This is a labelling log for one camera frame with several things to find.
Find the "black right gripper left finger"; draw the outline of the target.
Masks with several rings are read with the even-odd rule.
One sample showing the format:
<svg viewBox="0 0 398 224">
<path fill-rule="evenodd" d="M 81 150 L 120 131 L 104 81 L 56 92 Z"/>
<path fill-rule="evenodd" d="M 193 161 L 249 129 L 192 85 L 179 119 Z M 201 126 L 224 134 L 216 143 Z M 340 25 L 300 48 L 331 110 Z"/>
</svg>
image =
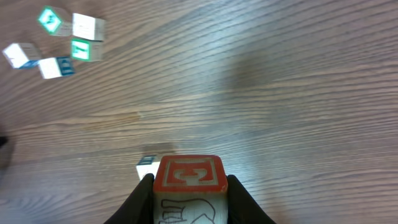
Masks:
<svg viewBox="0 0 398 224">
<path fill-rule="evenodd" d="M 146 174 L 104 224 L 154 224 L 154 175 Z"/>
</svg>

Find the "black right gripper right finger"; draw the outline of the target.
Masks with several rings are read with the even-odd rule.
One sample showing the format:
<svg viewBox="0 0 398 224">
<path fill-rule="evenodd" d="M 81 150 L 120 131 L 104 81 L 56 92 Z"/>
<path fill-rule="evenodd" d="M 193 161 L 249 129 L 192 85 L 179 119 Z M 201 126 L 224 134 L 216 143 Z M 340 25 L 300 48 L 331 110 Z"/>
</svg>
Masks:
<svg viewBox="0 0 398 224">
<path fill-rule="evenodd" d="M 228 224 L 276 224 L 235 175 L 228 175 Z"/>
</svg>

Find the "wooden block turtle drawing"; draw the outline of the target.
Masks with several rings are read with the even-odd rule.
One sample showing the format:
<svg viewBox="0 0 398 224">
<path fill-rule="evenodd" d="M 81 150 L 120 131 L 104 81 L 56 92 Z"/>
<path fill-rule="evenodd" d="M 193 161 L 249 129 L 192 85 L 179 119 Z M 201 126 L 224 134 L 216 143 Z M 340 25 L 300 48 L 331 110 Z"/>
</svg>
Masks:
<svg viewBox="0 0 398 224">
<path fill-rule="evenodd" d="M 160 161 L 161 157 L 157 155 L 143 156 L 136 165 L 139 179 L 142 180 L 147 174 L 153 174 L 154 176 L 156 176 L 159 169 Z"/>
</svg>

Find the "wooden block red side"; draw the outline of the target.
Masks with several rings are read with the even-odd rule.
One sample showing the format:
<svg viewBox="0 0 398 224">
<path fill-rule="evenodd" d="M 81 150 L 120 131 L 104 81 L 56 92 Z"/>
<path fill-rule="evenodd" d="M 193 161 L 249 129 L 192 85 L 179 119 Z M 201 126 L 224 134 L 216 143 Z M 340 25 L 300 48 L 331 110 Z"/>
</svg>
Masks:
<svg viewBox="0 0 398 224">
<path fill-rule="evenodd" d="M 154 223 L 228 222 L 228 181 L 218 156 L 164 156 L 153 191 Z"/>
</svg>

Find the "green top block number seven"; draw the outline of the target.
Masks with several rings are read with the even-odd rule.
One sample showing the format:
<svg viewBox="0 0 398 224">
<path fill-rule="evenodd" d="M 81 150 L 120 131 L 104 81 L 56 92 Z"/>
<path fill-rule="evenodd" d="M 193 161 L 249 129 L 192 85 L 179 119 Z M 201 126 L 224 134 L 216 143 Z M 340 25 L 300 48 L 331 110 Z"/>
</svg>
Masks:
<svg viewBox="0 0 398 224">
<path fill-rule="evenodd" d="M 103 59 L 103 42 L 73 38 L 70 42 L 70 56 L 75 60 L 95 62 Z"/>
</svg>

